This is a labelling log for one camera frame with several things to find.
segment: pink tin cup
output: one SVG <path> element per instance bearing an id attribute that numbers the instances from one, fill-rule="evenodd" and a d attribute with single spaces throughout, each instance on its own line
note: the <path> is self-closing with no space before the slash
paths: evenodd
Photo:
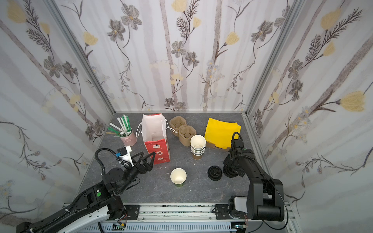
<path id="1" fill-rule="evenodd" d="M 136 135 L 133 132 L 131 132 L 131 134 L 128 135 L 127 137 L 120 138 L 120 139 L 122 140 L 125 146 L 133 146 L 137 142 Z"/>

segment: wall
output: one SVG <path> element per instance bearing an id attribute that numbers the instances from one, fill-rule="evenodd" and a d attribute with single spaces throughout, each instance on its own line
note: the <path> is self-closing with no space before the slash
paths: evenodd
<path id="1" fill-rule="evenodd" d="M 303 232 L 371 232 L 373 2 L 308 0 L 250 120 Z"/>
<path id="2" fill-rule="evenodd" d="M 1 1 L 0 28 L 0 223 L 15 226 L 72 201 L 111 114 L 42 1 Z"/>
<path id="3" fill-rule="evenodd" d="M 56 0 L 116 111 L 244 111 L 293 1 L 121 2 Z"/>

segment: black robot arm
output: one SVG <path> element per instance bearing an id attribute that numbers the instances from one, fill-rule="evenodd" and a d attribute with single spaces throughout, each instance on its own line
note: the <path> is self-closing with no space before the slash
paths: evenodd
<path id="1" fill-rule="evenodd" d="M 119 195 L 126 189 L 130 188 L 128 186 L 135 180 L 139 173 L 145 174 L 152 170 L 155 152 L 152 152 L 147 156 L 144 156 L 143 152 L 132 156 L 133 167 L 129 162 L 123 162 L 121 159 L 117 159 L 128 169 L 123 171 L 120 167 L 117 167 L 106 173 L 103 163 L 98 158 L 98 152 L 102 150 L 110 151 L 114 156 L 116 155 L 114 151 L 108 148 L 100 148 L 95 153 L 95 158 L 103 171 L 103 180 L 101 182 L 81 192 L 69 206 L 53 215 L 35 223 L 22 222 L 17 226 L 16 232 L 55 233 L 66 226 L 71 226 L 71 224 L 74 224 L 77 221 L 86 221 L 83 219 L 84 216 L 92 214 L 95 211 L 97 212 L 103 207 L 103 210 L 106 211 L 106 219 L 116 219 L 123 216 L 123 213 L 125 213 L 126 210 Z M 118 149 L 118 152 L 122 153 L 121 155 L 125 155 L 127 152 L 123 152 L 124 150 L 124 148 L 120 148 Z"/>
<path id="2" fill-rule="evenodd" d="M 244 142 L 238 132 L 232 136 L 229 152 L 223 162 L 224 174 L 228 177 L 243 177 L 246 174 L 250 180 L 246 201 L 247 217 L 253 220 L 283 221 L 285 215 L 281 181 L 273 179 L 263 170 L 253 151 L 244 148 Z M 272 197 L 264 198 L 263 193 Z M 230 203 L 233 204 L 234 199 L 235 196 L 232 196 Z M 237 212 L 234 205 L 229 208 L 233 214 Z"/>

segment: paper bag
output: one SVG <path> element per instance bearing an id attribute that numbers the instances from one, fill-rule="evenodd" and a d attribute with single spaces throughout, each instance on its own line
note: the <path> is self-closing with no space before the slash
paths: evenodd
<path id="1" fill-rule="evenodd" d="M 142 121 L 137 127 L 136 137 L 138 137 L 141 132 L 148 153 L 150 154 L 153 151 L 156 153 L 154 164 L 171 161 L 166 135 L 166 129 L 170 127 L 167 127 L 166 124 L 168 124 L 166 118 L 159 113 L 143 115 Z"/>

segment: flower print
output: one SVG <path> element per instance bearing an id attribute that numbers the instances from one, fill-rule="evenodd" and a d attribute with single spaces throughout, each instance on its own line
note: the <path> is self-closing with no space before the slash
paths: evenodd
<path id="1" fill-rule="evenodd" d="M 329 56 L 332 55 L 335 51 L 335 46 L 333 42 L 330 42 L 329 45 L 325 48 L 323 52 L 323 56 Z"/>
<path id="2" fill-rule="evenodd" d="M 321 27 L 324 30 L 329 30 L 339 19 L 341 15 L 341 9 L 338 8 L 335 11 L 329 12 L 321 18 Z"/>
<path id="3" fill-rule="evenodd" d="M 43 29 L 43 31 L 47 34 L 47 35 L 49 35 L 49 33 L 50 33 L 50 28 L 49 28 L 49 24 L 47 24 L 47 23 L 40 23 L 40 26 L 41 26 L 41 28 Z"/>
<path id="4" fill-rule="evenodd" d="M 22 7 L 14 0 L 9 1 L 8 18 L 15 23 L 24 23 L 27 19 Z"/>
<path id="5" fill-rule="evenodd" d="M 258 27 L 259 31 L 251 34 L 251 41 L 255 42 L 257 39 L 264 41 L 266 35 L 272 32 L 272 24 L 273 22 L 267 22 L 264 20 L 264 22 Z"/>
<path id="6" fill-rule="evenodd" d="M 176 12 L 184 12 L 187 8 L 187 0 L 175 0 L 171 6 Z"/>
<path id="7" fill-rule="evenodd" d="M 277 18 L 275 20 L 275 23 L 273 24 L 275 27 L 278 28 L 283 25 L 286 19 L 286 15 L 288 15 L 289 10 L 290 10 L 290 6 L 286 6 L 286 8 L 282 10 L 282 17 Z"/>
<path id="8" fill-rule="evenodd" d="M 96 130 L 97 133 L 101 133 L 104 129 L 104 124 L 100 122 L 99 119 L 94 124 L 94 129 Z"/>
<path id="9" fill-rule="evenodd" d="M 98 41 L 98 39 L 94 37 L 94 35 L 90 34 L 89 32 L 84 32 L 83 38 L 84 38 L 84 42 L 87 45 L 95 45 Z"/>
<path id="10" fill-rule="evenodd" d="M 71 79 L 74 79 L 74 75 L 78 76 L 78 69 L 73 68 L 72 64 L 70 64 L 68 61 L 66 61 L 66 63 L 64 63 L 62 66 L 65 74 L 69 74 Z"/>
<path id="11" fill-rule="evenodd" d="M 12 186 L 14 183 L 15 183 L 14 180 L 8 180 L 8 181 L 5 183 L 5 185 L 8 186 L 8 187 L 10 187 L 10 186 Z"/>
<path id="12" fill-rule="evenodd" d="M 124 33 L 126 29 L 124 29 L 121 21 L 111 19 L 109 28 L 112 30 L 107 33 L 107 35 L 110 36 L 110 40 L 115 41 L 118 36 L 121 41 L 124 41 L 122 33 Z"/>
<path id="13" fill-rule="evenodd" d="M 193 27 L 198 27 L 198 26 L 200 26 L 201 25 L 201 22 L 202 22 L 202 20 L 200 20 L 199 18 L 197 18 L 197 17 L 194 17 L 193 18 Z"/>
<path id="14" fill-rule="evenodd" d="M 256 125 L 255 125 L 255 129 L 257 131 L 258 134 L 261 134 L 261 131 L 263 130 L 264 126 L 263 126 L 263 123 L 258 120 Z"/>
<path id="15" fill-rule="evenodd" d="M 303 62 L 299 62 L 299 59 L 293 61 L 293 66 L 289 67 L 289 75 L 288 78 L 298 79 L 299 73 L 298 71 L 302 68 Z"/>
<path id="16" fill-rule="evenodd" d="M 48 56 L 48 59 L 44 59 L 44 68 L 49 70 L 49 75 L 53 77 L 56 75 L 57 78 L 60 77 L 60 72 L 62 71 L 62 66 L 58 63 L 54 63 L 54 59 Z"/>
<path id="17" fill-rule="evenodd" d="M 258 110 L 254 113 L 254 118 L 255 119 L 259 119 L 260 115 L 261 115 L 261 112 L 260 112 L 260 110 L 258 108 Z"/>
<path id="18" fill-rule="evenodd" d="M 175 54 L 176 57 L 180 57 L 180 55 L 185 55 L 187 53 L 187 51 L 185 49 L 183 49 L 183 42 L 182 41 L 175 41 L 174 43 L 172 43 L 172 48 L 173 50 L 171 51 L 172 54 Z"/>
<path id="19" fill-rule="evenodd" d="M 186 103 L 185 103 L 185 102 L 177 102 L 177 103 L 175 104 L 175 109 L 176 109 L 177 111 L 185 111 L 185 110 L 187 109 L 187 107 L 186 107 Z"/>
<path id="20" fill-rule="evenodd" d="M 227 39 L 225 40 L 225 45 L 233 45 L 237 41 L 239 41 L 239 37 L 238 37 L 237 33 L 231 32 L 231 33 L 229 33 L 229 35 L 227 36 Z"/>
<path id="21" fill-rule="evenodd" d="M 85 134 L 89 137 L 89 141 L 93 139 L 94 130 L 92 126 L 88 126 L 87 130 L 85 131 Z"/>
<path id="22" fill-rule="evenodd" d="M 293 95 L 292 101 L 296 101 L 299 99 L 298 92 L 302 91 L 303 83 L 297 79 L 295 82 L 291 84 L 292 89 L 289 92 L 289 95 Z"/>
<path id="23" fill-rule="evenodd" d="M 275 91 L 274 93 L 272 93 L 272 95 L 269 97 L 269 102 L 272 102 L 272 100 L 275 101 L 275 104 L 278 104 L 279 103 L 279 94 Z"/>
<path id="24" fill-rule="evenodd" d="M 170 106 L 173 106 L 174 103 L 175 100 L 173 100 L 172 98 L 166 98 L 166 103 L 164 105 L 169 108 Z"/>
<path id="25" fill-rule="evenodd" d="M 200 61 L 196 60 L 195 59 L 196 57 L 197 55 L 195 54 L 195 52 L 186 54 L 185 59 L 188 60 L 188 66 L 191 65 L 192 63 L 194 66 L 198 65 Z"/>
<path id="26" fill-rule="evenodd" d="M 137 17 L 139 16 L 139 11 L 134 7 L 133 5 L 130 5 L 129 7 L 126 4 L 123 4 L 122 7 L 123 13 L 125 13 L 125 16 L 122 16 L 122 22 L 124 25 L 130 25 L 133 30 L 137 30 L 137 25 L 141 25 L 142 22 Z"/>
<path id="27" fill-rule="evenodd" d="M 82 168 L 82 170 L 86 170 L 89 164 L 90 164 L 90 160 L 86 156 L 83 156 L 82 162 L 80 164 L 80 167 Z"/>
<path id="28" fill-rule="evenodd" d="M 364 100 L 364 93 L 362 91 L 355 91 L 338 100 L 336 104 L 341 105 L 347 111 L 360 112 L 364 111 Z"/>

